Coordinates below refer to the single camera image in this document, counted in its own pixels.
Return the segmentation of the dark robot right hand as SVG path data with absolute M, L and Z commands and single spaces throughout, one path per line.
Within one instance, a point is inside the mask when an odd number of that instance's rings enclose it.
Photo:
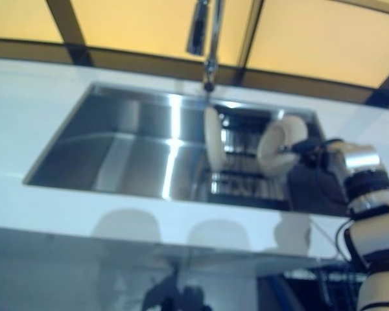
M 327 167 L 327 148 L 341 142 L 341 139 L 306 139 L 279 148 L 281 154 L 296 157 L 296 163 L 287 173 L 285 181 L 287 198 L 293 211 L 335 216 L 346 212 L 346 196 Z

